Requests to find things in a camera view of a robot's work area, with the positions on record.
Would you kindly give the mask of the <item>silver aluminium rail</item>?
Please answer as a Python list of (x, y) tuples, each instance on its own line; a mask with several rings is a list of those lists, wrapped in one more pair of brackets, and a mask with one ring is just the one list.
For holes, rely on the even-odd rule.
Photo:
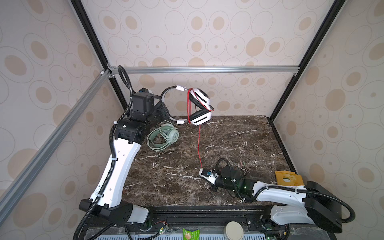
[(9, 217), (17, 203), (28, 190), (30, 185), (41, 172), (42, 168), (51, 158), (65, 136), (84, 112), (104, 82), (111, 76), (111, 71), (104, 70), (103, 74), (90, 85), (87, 91), (77, 101), (65, 116), (59, 126), (52, 132), (42, 147), (36, 152), (31, 161), (13, 181), (5, 195), (1, 198), (1, 224)]
[(297, 73), (299, 66), (125, 67), (128, 74)]

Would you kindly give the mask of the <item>black corner frame post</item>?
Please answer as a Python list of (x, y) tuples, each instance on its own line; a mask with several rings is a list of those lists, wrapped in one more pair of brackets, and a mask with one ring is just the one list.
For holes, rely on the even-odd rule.
[(82, 1), (72, 0), (72, 1), (70, 1), (70, 3), (75, 10), (75, 14), (77, 15), (77, 17), (80, 20), (81, 26), (83, 27), (84, 32), (86, 33), (86, 35), (87, 35), (87, 37), (88, 37), (88, 39), (92, 45), (92, 48), (93, 48), (94, 52), (96, 53), (96, 56), (103, 67), (103, 70), (105, 70), (106, 72), (109, 73), (109, 75), (110, 75), (109, 81), (113, 87), (113, 90), (114, 90), (116, 96), (118, 97), (118, 100), (120, 101), (120, 104), (122, 105), (122, 107), (124, 109), (122, 115), (114, 123), (114, 125), (117, 125), (117, 123), (119, 121), (121, 121), (123, 118), (125, 118), (127, 116), (130, 108), (132, 107), (132, 103), (133, 103), (132, 102), (132, 95), (135, 93), (135, 91), (132, 88), (132, 85), (130, 84), (130, 78), (128, 76), (124, 75), (125, 71), (120, 71), (118, 67), (114, 68), (114, 70), (118, 71), (118, 74), (120, 75), (120, 77), (123, 81), (123, 85), (128, 89), (128, 91), (130, 93), (129, 97), (126, 99), (120, 85), (118, 84), (118, 81), (116, 79), (116, 75), (112, 73), (112, 67), (109, 63), (109, 60), (108, 60), (108, 58), (104, 52), (104, 49), (102, 47), (102, 44), (99, 40), (99, 37), (97, 36), (97, 34), (95, 32), (93, 24), (91, 23), (91, 20), (90, 20), (87, 12), (85, 10), (85, 7), (84, 7)]
[(300, 79), (301, 75), (304, 73), (304, 70), (308, 66), (309, 62), (311, 61), (312, 57), (314, 56), (316, 50), (319, 48), (321, 42), (323, 41), (324, 37), (328, 33), (329, 29), (331, 28), (333, 22), (335, 21), (336, 17), (338, 16), (340, 10), (342, 9), (343, 5), (345, 4), (346, 0), (336, 0), (333, 1), (333, 4), (331, 5), (330, 10), (326, 14), (324, 20), (321, 22), (321, 25), (316, 32), (316, 35), (314, 39), (312, 40), (311, 44), (309, 45), (309, 48), (307, 49), (306, 53), (304, 54), (303, 59), (301, 60), (299, 64), (299, 70), (298, 72), (293, 75), (291, 80), (288, 83), (288, 86), (286, 87), (285, 91), (283, 92), (283, 95), (281, 96), (278, 104), (276, 105), (274, 111), (272, 112), (271, 117), (269, 118), (269, 121), (273, 123), (275, 119), (277, 118), (278, 114), (282, 110), (285, 102), (287, 101), (288, 97), (290, 96), (291, 92), (293, 91), (294, 87), (296, 86), (298, 80)]

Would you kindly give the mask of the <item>silver aluminium rail back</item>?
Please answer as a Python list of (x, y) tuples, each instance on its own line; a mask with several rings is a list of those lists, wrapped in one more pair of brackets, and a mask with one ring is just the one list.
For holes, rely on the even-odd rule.
[(125, 67), (128, 74), (297, 73), (299, 66)]

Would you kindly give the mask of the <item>black corner frame post left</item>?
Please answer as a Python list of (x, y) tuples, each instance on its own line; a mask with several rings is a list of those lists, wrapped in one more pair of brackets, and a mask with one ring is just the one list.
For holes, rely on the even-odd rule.
[(127, 116), (130, 108), (132, 107), (132, 103), (133, 103), (132, 102), (132, 95), (135, 93), (135, 91), (132, 88), (132, 85), (130, 84), (130, 78), (128, 76), (124, 75), (125, 71), (120, 71), (118, 67), (114, 68), (114, 70), (118, 71), (118, 74), (120, 75), (120, 77), (123, 81), (123, 85), (128, 89), (128, 91), (130, 93), (129, 97), (126, 99), (120, 85), (118, 84), (118, 81), (116, 79), (116, 75), (112, 73), (112, 67), (109, 63), (109, 60), (108, 60), (108, 58), (104, 52), (104, 49), (102, 47), (102, 44), (99, 40), (99, 37), (97, 36), (97, 34), (95, 32), (93, 24), (91, 23), (91, 20), (90, 20), (87, 12), (85, 10), (85, 7), (84, 7), (82, 1), (72, 0), (72, 1), (70, 1), (70, 3), (75, 10), (75, 14), (77, 15), (77, 17), (80, 20), (81, 26), (83, 27), (84, 32), (86, 33), (86, 35), (87, 35), (87, 37), (88, 37), (88, 39), (92, 45), (92, 48), (93, 48), (94, 52), (96, 53), (96, 56), (103, 67), (103, 70), (105, 70), (106, 72), (109, 73), (109, 75), (110, 75), (109, 81), (113, 87), (113, 90), (114, 90), (116, 96), (118, 97), (118, 100), (120, 101), (120, 104), (122, 105), (122, 107), (124, 109), (122, 115), (114, 123), (114, 125), (117, 125), (117, 123), (119, 121), (121, 121), (123, 118), (125, 118)]

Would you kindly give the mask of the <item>white black red-cable headphones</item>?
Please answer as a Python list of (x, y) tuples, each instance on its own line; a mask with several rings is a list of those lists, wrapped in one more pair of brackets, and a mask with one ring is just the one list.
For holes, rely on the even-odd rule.
[(201, 134), (201, 125), (206, 123), (212, 118), (212, 112), (214, 112), (214, 107), (211, 106), (210, 97), (199, 88), (185, 88), (179, 85), (171, 86), (166, 88), (161, 94), (161, 102), (165, 102), (166, 94), (172, 90), (176, 89), (178, 91), (187, 92), (187, 118), (186, 119), (174, 119), (170, 117), (170, 120), (176, 122), (178, 125), (183, 124), (192, 124), (194, 126), (199, 126), (198, 133), (198, 157), (200, 161), (200, 166), (203, 168), (202, 159), (200, 156), (200, 134)]

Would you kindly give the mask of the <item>green snack packet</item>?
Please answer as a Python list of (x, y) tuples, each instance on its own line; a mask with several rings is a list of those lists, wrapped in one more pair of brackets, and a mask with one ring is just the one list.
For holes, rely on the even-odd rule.
[(199, 240), (200, 230), (188, 231), (183, 229), (183, 240)]

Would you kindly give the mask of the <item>black corner frame post right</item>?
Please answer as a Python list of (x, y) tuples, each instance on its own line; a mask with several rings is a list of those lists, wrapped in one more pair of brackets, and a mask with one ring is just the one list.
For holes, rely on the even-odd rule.
[(316, 32), (316, 35), (314, 39), (312, 40), (311, 44), (309, 45), (309, 48), (307, 49), (306, 53), (304, 54), (303, 59), (301, 60), (299, 64), (299, 70), (298, 72), (293, 75), (291, 80), (288, 83), (288, 86), (286, 87), (285, 91), (283, 92), (283, 95), (281, 96), (278, 104), (276, 105), (274, 111), (272, 112), (271, 117), (269, 118), (269, 121), (273, 123), (275, 119), (277, 118), (278, 114), (282, 110), (285, 102), (287, 101), (288, 97), (290, 96), (291, 92), (293, 91), (294, 87), (296, 86), (298, 80), (300, 79), (301, 75), (304, 73), (304, 70), (308, 66), (309, 62), (311, 61), (312, 57), (314, 56), (316, 50), (319, 48), (321, 42), (323, 41), (324, 37), (328, 33), (329, 29), (331, 28), (333, 22), (335, 21), (336, 17), (338, 16), (340, 10), (342, 9), (343, 5), (345, 4), (346, 0), (336, 0), (333, 1), (333, 4), (331, 5), (330, 10), (326, 14), (324, 20), (321, 22), (321, 25)]

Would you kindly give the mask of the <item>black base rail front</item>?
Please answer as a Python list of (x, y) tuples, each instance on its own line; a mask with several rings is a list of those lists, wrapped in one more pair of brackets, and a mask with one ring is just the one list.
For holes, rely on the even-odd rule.
[(122, 203), (120, 206), (106, 208), (97, 206), (86, 214), (75, 231), (74, 239), (85, 239), (88, 228), (105, 226), (90, 236), (96, 239), (107, 229), (118, 226), (128, 227), (136, 233), (155, 233), (161, 225), (170, 228), (184, 227), (223, 227), (230, 222), (238, 222), (246, 230), (261, 233), (290, 231), (293, 225), (315, 225), (329, 233), (342, 232), (341, 206), (327, 203), (322, 205), (314, 199), (306, 198), (304, 207), (288, 205), (250, 205), (250, 206), (170, 206), (147, 207)]

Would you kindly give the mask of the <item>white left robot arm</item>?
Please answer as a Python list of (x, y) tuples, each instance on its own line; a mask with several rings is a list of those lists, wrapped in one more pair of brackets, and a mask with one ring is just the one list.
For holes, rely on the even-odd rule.
[(114, 122), (109, 136), (111, 155), (95, 191), (79, 205), (86, 214), (75, 230), (75, 240), (79, 239), (90, 216), (108, 220), (110, 226), (124, 226), (127, 223), (147, 225), (150, 222), (150, 211), (122, 201), (122, 193), (133, 160), (145, 137), (152, 128), (169, 118), (167, 107), (159, 102), (147, 113), (133, 112), (129, 118), (121, 117)]

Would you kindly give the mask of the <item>white round cap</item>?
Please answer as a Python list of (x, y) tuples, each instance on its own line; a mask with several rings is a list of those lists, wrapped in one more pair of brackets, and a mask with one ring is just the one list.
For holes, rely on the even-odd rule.
[(224, 237), (226, 240), (242, 240), (244, 230), (238, 222), (229, 222), (224, 228)]

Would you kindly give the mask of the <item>mint green headphones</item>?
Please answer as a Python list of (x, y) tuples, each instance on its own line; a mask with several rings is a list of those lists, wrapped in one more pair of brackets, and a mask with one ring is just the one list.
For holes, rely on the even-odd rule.
[[(155, 151), (160, 152), (176, 143), (179, 139), (179, 131), (171, 122), (166, 121), (159, 128), (154, 129), (148, 136), (146, 140), (147, 146)], [(163, 138), (162, 143), (156, 143), (158, 138)]]

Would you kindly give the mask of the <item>yellow green snack bag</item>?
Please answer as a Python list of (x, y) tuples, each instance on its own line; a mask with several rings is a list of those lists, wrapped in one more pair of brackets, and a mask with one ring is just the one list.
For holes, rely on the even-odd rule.
[(277, 185), (281, 186), (303, 186), (304, 181), (302, 176), (290, 171), (275, 171)]

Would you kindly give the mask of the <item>silver aluminium rail left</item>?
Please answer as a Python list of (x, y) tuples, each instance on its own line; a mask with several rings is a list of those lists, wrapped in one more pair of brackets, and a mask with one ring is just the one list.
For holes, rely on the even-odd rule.
[(104, 70), (103, 74), (90, 85), (87, 91), (77, 101), (65, 116), (59, 126), (52, 132), (42, 147), (36, 152), (31, 161), (13, 181), (5, 195), (1, 198), (1, 224), (9, 217), (17, 203), (28, 190), (30, 185), (41, 172), (42, 168), (51, 158), (65, 136), (84, 112), (104, 82), (111, 76), (111, 71)]

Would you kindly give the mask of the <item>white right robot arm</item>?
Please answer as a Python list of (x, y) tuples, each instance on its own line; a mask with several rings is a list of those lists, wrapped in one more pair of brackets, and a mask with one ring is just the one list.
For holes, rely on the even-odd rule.
[(244, 173), (230, 165), (216, 166), (211, 170), (200, 169), (199, 175), (211, 184), (214, 191), (225, 189), (244, 203), (275, 203), (262, 218), (268, 224), (309, 224), (340, 234), (343, 224), (356, 218), (350, 205), (315, 182), (309, 181), (305, 186), (270, 185), (247, 179)]

